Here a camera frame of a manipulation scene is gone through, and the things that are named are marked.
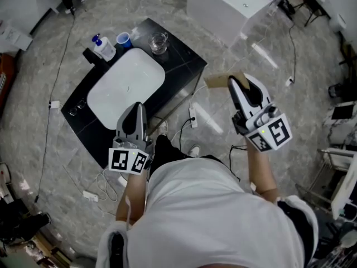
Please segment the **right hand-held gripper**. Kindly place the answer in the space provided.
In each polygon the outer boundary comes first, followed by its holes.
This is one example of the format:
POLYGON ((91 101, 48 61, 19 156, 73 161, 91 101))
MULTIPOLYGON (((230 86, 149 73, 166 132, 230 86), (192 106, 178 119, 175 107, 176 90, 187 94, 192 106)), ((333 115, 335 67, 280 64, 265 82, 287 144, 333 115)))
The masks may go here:
POLYGON ((230 75, 228 89, 237 110, 232 117, 234 128, 259 152, 276 151, 292 139, 286 115, 270 103, 261 81, 246 73, 240 79, 230 75))

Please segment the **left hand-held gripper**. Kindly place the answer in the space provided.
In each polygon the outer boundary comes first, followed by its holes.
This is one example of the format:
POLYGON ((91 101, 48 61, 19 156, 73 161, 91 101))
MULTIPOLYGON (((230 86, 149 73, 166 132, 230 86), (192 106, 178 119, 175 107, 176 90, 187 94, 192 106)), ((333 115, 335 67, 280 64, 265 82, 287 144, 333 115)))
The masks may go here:
POLYGON ((112 148, 109 148, 110 171, 141 175, 148 168, 153 142, 147 138, 147 128, 146 108, 142 103, 135 102, 118 119, 117 137, 113 140, 112 148))

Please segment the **tan cloth piece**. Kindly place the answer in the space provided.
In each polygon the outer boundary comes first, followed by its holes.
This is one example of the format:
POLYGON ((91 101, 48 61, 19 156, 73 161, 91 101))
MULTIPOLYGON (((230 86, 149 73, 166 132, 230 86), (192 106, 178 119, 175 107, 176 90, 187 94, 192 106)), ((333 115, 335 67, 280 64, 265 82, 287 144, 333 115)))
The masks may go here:
POLYGON ((233 78, 239 85, 242 85, 244 89, 250 89, 248 79, 242 71, 207 76, 204 78, 204 82, 208 88, 227 88, 229 78, 233 78))

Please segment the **clear glass tumbler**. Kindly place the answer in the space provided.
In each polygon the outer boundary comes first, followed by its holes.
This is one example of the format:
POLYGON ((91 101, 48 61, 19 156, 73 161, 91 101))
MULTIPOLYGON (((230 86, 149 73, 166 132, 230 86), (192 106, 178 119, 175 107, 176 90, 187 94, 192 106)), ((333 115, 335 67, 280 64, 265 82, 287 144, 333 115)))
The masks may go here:
POLYGON ((151 52, 154 55, 162 55, 167 50, 168 33, 167 32, 154 32, 148 38, 148 44, 151 52))

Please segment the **person's left forearm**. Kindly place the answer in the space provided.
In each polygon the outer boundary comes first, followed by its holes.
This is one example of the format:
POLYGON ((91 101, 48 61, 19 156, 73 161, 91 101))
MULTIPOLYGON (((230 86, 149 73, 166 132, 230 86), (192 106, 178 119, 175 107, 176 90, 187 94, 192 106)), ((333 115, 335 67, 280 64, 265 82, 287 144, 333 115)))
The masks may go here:
POLYGON ((144 214, 146 203, 147 170, 141 175, 130 174, 115 215, 116 221, 135 224, 144 214))

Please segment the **person's right forearm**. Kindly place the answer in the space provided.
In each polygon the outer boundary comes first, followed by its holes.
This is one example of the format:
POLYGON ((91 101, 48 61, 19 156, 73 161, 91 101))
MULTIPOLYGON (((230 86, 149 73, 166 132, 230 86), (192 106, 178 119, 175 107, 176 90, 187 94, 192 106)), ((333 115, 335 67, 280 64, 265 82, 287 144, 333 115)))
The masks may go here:
POLYGON ((249 181, 255 185, 257 194, 274 203, 280 195, 268 156, 259 152, 249 141, 247 141, 247 156, 249 181))

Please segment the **blue plastic cup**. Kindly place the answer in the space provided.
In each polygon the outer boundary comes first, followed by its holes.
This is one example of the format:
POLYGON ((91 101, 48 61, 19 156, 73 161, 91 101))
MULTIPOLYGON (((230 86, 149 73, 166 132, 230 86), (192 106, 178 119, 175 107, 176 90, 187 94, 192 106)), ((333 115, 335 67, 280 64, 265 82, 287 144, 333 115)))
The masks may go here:
POLYGON ((130 34, 127 32, 122 32, 116 37, 116 42, 123 48, 130 48, 132 46, 131 40, 130 40, 130 34))

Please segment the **white sink basin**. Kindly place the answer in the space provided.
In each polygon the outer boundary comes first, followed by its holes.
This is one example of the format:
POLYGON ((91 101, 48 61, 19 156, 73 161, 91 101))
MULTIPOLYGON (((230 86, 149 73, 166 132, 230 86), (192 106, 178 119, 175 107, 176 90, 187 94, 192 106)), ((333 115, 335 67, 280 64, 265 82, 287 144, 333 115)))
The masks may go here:
POLYGON ((105 128, 114 130, 129 106, 144 103, 164 81, 163 67, 142 49, 133 48, 91 88, 87 104, 105 128))

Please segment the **person's black shorts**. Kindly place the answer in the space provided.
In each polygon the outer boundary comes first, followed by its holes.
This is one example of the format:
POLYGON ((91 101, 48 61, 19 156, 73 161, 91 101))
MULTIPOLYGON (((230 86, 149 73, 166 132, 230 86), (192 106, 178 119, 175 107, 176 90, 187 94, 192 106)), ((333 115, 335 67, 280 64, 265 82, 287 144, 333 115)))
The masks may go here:
POLYGON ((149 179, 162 180, 166 177, 191 181, 232 179, 228 175, 228 167, 215 156, 189 157, 174 147, 167 136, 159 135, 149 179))

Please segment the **black eyeglasses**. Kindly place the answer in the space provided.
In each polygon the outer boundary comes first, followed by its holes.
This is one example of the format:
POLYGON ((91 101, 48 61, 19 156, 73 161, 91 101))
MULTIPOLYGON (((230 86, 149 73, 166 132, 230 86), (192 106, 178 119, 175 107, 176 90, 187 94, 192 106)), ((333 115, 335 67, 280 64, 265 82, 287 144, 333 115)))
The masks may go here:
POLYGON ((70 116, 76 116, 78 111, 86 107, 86 101, 84 99, 81 99, 78 101, 78 103, 69 110, 69 115, 70 116))

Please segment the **white power strip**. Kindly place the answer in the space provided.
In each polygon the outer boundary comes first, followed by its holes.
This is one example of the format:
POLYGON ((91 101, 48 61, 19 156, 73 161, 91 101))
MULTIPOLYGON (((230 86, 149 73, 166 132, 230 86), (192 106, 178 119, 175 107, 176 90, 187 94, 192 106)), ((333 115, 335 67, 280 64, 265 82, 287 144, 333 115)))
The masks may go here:
POLYGON ((198 123, 196 118, 196 110, 193 106, 189 107, 189 115, 190 115, 191 127, 197 128, 198 123))

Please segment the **black vanity cabinet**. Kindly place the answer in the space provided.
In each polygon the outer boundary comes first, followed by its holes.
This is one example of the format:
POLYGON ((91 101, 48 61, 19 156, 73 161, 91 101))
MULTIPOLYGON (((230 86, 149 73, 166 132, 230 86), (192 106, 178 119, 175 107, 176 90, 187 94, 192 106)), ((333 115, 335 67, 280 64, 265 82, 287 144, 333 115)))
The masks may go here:
MULTIPOLYGON (((142 21, 133 29, 132 47, 142 49, 155 61, 157 61, 165 71, 165 81, 163 84, 144 102, 148 119, 157 116, 159 112, 167 106, 170 101, 184 89, 187 85, 197 86, 206 61, 197 53, 180 41, 172 33, 168 34, 168 49, 160 56, 152 54, 148 38, 154 32, 166 32, 167 30, 150 18, 142 21)), ((115 45, 117 50, 112 61, 107 62, 110 68, 121 58, 127 50, 119 44, 115 45)), ((91 158, 101 168, 108 164, 108 149, 111 147, 115 136, 114 130, 105 128, 97 119, 93 111, 86 104, 86 107, 79 110, 76 116, 70 116, 69 110, 73 108, 79 100, 84 99, 95 85, 95 83, 109 70, 94 66, 80 84, 73 91, 65 102, 62 113, 67 123, 74 131, 80 142, 84 145, 91 158)))

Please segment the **flat white power adapter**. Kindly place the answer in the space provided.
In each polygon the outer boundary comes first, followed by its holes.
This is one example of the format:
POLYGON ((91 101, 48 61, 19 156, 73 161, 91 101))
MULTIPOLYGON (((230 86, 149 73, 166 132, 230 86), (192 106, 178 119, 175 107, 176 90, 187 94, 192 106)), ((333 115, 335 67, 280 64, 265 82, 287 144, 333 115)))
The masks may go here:
POLYGON ((88 199, 91 202, 98 202, 99 201, 99 197, 97 194, 89 192, 87 190, 83 191, 83 197, 88 199))

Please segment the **black faucet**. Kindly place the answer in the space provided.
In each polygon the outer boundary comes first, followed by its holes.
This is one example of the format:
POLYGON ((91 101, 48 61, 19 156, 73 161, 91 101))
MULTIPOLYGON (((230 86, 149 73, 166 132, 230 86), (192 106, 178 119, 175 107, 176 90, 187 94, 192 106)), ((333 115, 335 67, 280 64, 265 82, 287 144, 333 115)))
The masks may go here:
POLYGON ((83 51, 83 56, 87 59, 87 61, 90 64, 93 64, 97 68, 103 68, 103 69, 110 68, 109 64, 103 58, 100 58, 95 52, 93 52, 89 48, 86 48, 83 51))

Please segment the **white pump soap bottle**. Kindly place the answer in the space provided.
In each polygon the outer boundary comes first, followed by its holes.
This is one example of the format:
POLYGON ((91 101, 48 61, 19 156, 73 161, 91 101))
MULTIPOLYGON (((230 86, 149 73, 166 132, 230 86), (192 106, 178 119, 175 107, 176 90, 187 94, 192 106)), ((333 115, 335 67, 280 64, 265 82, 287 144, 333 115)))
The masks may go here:
POLYGON ((106 62, 109 62, 114 58, 116 49, 107 37, 100 37, 100 34, 98 33, 93 36, 92 42, 95 44, 94 52, 106 62))

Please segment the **white bathtub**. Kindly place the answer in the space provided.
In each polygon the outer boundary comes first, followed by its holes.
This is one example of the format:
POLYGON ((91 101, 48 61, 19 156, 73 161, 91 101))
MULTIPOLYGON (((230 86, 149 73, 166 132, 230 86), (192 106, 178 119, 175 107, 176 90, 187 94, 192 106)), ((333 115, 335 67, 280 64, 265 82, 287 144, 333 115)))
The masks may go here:
POLYGON ((187 0, 186 12, 231 47, 267 14, 277 0, 187 0))

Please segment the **black tablet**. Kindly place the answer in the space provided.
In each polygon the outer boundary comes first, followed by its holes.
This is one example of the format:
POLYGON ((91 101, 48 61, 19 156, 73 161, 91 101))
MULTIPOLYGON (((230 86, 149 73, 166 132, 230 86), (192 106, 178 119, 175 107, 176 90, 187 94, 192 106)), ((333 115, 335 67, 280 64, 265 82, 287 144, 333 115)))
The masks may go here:
POLYGON ((340 120, 340 119, 351 119, 353 116, 354 105, 347 106, 338 106, 334 108, 331 119, 340 120))

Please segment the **marble side table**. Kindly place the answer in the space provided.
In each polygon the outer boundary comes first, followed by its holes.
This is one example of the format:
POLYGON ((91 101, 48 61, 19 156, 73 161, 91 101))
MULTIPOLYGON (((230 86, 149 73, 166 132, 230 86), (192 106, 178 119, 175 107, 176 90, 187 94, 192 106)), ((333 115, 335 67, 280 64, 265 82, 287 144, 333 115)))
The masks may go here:
POLYGON ((329 144, 352 147, 354 151, 357 151, 357 100, 339 103, 330 108, 322 123, 322 129, 329 144), (354 105, 351 119, 331 119, 335 107, 351 104, 354 105))

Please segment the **metal rack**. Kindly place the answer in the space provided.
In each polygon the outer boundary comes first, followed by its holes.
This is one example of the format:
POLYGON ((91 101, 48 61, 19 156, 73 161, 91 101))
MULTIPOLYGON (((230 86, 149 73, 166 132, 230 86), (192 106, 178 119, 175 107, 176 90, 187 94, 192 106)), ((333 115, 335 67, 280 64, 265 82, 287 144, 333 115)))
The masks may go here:
POLYGON ((322 178, 323 182, 321 186, 322 195, 332 202, 347 175, 353 158, 357 156, 357 151, 329 147, 318 149, 317 152, 323 162, 321 172, 318 175, 318 178, 322 178))

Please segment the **person's white shirt torso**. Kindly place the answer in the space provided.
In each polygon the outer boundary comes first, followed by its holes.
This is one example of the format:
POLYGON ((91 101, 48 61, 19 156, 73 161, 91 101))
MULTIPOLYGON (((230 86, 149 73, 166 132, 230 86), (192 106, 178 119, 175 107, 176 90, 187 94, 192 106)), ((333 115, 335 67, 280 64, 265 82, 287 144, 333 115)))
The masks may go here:
POLYGON ((95 268, 305 268, 318 237, 316 216, 299 197, 269 202, 245 192, 220 162, 184 159, 152 174, 135 224, 108 227, 95 268))

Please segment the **black bag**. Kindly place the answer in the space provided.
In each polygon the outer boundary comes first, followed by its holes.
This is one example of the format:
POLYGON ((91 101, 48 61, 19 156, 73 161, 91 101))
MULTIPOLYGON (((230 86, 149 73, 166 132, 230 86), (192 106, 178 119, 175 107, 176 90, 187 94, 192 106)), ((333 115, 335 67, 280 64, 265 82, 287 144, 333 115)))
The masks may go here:
POLYGON ((46 213, 29 214, 22 200, 6 203, 0 198, 0 241, 9 245, 15 240, 29 241, 40 228, 51 223, 46 213))

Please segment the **white cardboard box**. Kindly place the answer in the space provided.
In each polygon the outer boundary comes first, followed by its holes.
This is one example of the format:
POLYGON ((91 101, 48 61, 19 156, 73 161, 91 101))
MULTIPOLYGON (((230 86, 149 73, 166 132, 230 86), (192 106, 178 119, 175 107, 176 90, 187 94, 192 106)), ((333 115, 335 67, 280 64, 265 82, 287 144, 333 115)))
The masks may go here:
POLYGON ((0 20, 0 52, 26 51, 31 43, 30 36, 0 20))

